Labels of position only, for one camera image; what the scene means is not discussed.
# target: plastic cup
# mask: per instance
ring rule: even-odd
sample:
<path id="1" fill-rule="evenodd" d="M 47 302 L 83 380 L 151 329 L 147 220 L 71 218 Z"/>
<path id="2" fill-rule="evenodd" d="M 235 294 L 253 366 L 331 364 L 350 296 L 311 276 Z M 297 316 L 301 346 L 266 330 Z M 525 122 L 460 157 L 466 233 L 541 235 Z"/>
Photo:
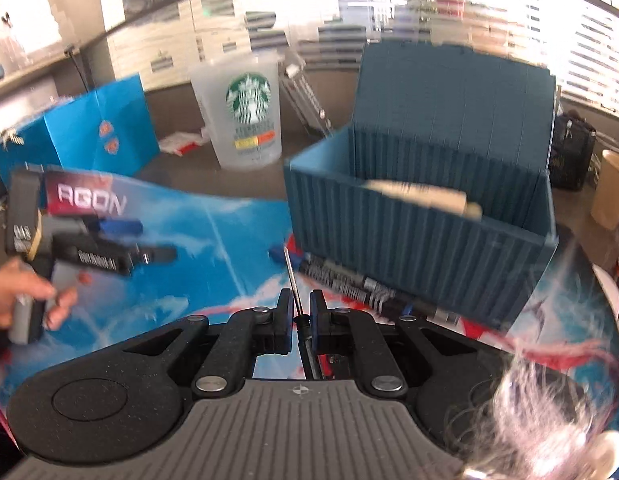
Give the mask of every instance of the plastic cup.
<path id="1" fill-rule="evenodd" d="M 221 168 L 251 170 L 280 158 L 276 51 L 228 55 L 190 70 Z"/>
<path id="2" fill-rule="evenodd" d="M 606 229 L 614 230 L 619 224 L 619 154 L 610 150 L 603 150 L 591 214 Z"/>

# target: black bag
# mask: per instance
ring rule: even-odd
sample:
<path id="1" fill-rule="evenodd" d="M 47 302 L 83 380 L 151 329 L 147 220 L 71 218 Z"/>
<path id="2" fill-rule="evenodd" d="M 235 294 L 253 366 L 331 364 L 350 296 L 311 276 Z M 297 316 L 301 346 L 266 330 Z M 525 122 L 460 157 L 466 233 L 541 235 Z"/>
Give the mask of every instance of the black bag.
<path id="1" fill-rule="evenodd" d="M 552 187 L 579 191 L 592 159 L 596 130 L 570 112 L 556 117 L 549 157 L 549 180 Z"/>

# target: black marker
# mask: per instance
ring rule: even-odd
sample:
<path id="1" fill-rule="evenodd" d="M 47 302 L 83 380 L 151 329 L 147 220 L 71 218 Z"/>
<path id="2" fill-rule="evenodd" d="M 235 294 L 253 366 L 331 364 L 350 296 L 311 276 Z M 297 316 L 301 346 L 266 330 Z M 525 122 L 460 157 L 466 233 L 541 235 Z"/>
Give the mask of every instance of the black marker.
<path id="1" fill-rule="evenodd" d="M 272 247 L 269 255 L 276 263 L 285 263 L 281 247 Z M 356 274 L 324 258 L 309 255 L 307 259 L 297 254 L 289 256 L 294 270 L 350 300 L 366 304 L 376 314 L 388 320 L 396 321 L 400 316 L 417 316 L 452 324 L 459 320 L 455 314 L 445 312 L 401 290 L 382 285 L 372 278 Z"/>

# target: bolt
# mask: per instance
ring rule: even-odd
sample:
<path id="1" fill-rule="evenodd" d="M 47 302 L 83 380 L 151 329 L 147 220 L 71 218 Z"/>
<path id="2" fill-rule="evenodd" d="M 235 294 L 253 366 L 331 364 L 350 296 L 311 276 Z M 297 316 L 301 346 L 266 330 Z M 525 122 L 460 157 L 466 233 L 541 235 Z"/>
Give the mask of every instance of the bolt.
<path id="1" fill-rule="evenodd" d="M 403 381 L 393 375 L 381 375 L 371 380 L 371 387 L 379 392 L 397 392 L 403 387 Z"/>
<path id="2" fill-rule="evenodd" d="M 272 309 L 268 306 L 254 306 L 252 311 L 256 314 L 256 322 L 258 324 L 269 323 L 272 320 Z"/>
<path id="3" fill-rule="evenodd" d="M 202 392 L 221 392 L 227 386 L 227 381 L 218 375 L 208 375 L 196 381 L 196 388 Z"/>
<path id="4" fill-rule="evenodd" d="M 344 306 L 340 306 L 338 308 L 334 308 L 331 312 L 333 312 L 332 314 L 332 321 L 336 324 L 340 324 L 340 325 L 347 325 L 349 323 L 349 318 L 348 317 L 343 317 L 343 316 L 338 316 L 338 314 L 349 314 L 352 311 L 352 309 L 344 307 Z"/>

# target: hair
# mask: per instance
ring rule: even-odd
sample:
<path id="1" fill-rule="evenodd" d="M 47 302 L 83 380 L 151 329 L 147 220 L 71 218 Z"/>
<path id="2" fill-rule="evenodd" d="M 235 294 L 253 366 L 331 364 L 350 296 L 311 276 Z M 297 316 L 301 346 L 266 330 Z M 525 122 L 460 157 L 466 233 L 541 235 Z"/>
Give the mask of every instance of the hair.
<path id="1" fill-rule="evenodd" d="M 613 402 L 596 405 L 574 381 L 516 352 L 493 398 L 477 409 L 466 478 L 576 480 Z"/>

